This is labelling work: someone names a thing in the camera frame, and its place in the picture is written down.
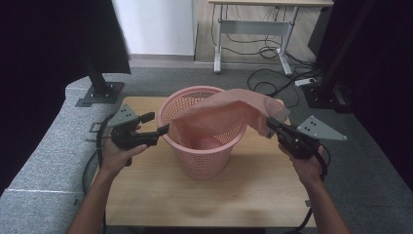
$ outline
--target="gray carpet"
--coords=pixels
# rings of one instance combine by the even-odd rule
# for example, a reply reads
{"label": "gray carpet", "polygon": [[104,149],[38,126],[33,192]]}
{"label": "gray carpet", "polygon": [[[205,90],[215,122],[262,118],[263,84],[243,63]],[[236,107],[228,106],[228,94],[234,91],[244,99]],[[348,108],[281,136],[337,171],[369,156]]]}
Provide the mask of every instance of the gray carpet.
{"label": "gray carpet", "polygon": [[[126,87],[116,104],[94,104],[90,108],[75,107],[89,88],[89,79],[69,85],[54,123],[0,198],[0,233],[64,233],[83,199],[82,172],[94,152],[94,144],[88,140],[94,138],[94,133],[89,129],[93,122],[114,112],[124,97],[167,97],[195,85],[247,89],[246,79],[251,73],[252,70],[227,69],[216,75],[212,69],[134,68],[131,76],[106,74],[107,81],[123,81]],[[278,88],[288,82],[280,75],[263,72],[254,76],[251,83],[264,80],[274,82]],[[411,233],[413,194],[356,117],[309,109],[299,89],[288,88],[277,98],[287,106],[298,101],[290,108],[292,123],[315,115],[349,138],[346,142],[323,141],[332,154],[325,183],[354,233]],[[88,183],[95,168],[93,161]],[[266,233],[286,230],[289,228],[267,228]],[[127,227],[108,228],[108,233],[138,232]],[[317,231],[306,228],[303,233]]]}

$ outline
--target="white wall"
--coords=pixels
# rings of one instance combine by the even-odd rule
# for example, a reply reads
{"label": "white wall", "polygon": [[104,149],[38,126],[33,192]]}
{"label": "white wall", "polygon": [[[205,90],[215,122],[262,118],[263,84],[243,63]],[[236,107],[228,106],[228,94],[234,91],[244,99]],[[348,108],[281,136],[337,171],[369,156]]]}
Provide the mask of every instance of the white wall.
{"label": "white wall", "polygon": [[129,54],[195,54],[197,0],[112,0]]}

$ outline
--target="pink plastic basket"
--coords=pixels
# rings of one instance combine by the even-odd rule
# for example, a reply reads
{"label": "pink plastic basket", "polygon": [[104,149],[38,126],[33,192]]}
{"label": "pink plastic basket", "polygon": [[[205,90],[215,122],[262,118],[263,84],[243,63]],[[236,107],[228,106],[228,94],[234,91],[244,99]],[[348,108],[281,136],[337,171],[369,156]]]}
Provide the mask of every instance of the pink plastic basket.
{"label": "pink plastic basket", "polygon": [[[170,123],[170,119],[178,112],[189,106],[223,90],[210,86],[194,86],[180,90],[171,95],[161,106],[157,115],[158,126]],[[173,129],[169,127],[169,133],[163,135],[178,156],[182,171],[188,176],[197,179],[207,179],[217,176],[225,168],[232,148],[244,135],[246,124],[240,125],[234,130],[214,136],[223,145],[209,150],[191,149],[179,145]]]}

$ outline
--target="pink towel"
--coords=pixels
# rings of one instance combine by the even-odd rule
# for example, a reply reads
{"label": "pink towel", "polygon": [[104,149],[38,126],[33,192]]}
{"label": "pink towel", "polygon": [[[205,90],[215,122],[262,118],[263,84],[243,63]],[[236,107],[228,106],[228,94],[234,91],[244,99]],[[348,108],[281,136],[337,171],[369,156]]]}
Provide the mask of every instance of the pink towel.
{"label": "pink towel", "polygon": [[241,124],[248,124],[261,136],[271,137],[274,132],[267,127],[267,118],[271,116],[284,122],[288,114],[289,110],[271,97],[234,89],[201,100],[177,113],[170,122],[180,145],[210,149],[219,146],[209,140],[211,137]]}

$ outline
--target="black curtain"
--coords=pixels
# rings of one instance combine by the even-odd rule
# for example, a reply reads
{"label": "black curtain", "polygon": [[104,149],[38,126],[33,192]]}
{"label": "black curtain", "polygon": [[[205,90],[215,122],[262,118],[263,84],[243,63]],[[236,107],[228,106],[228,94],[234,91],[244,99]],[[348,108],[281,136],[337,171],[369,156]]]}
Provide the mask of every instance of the black curtain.
{"label": "black curtain", "polygon": [[[320,60],[331,57],[330,52],[340,46],[355,26],[364,2],[335,2]],[[374,1],[333,78],[352,90],[351,106],[356,117],[413,190],[412,12],[408,1]]]}
{"label": "black curtain", "polygon": [[101,73],[131,71],[110,0],[2,2],[0,25],[3,192],[59,113],[65,87],[88,76],[80,50]]}

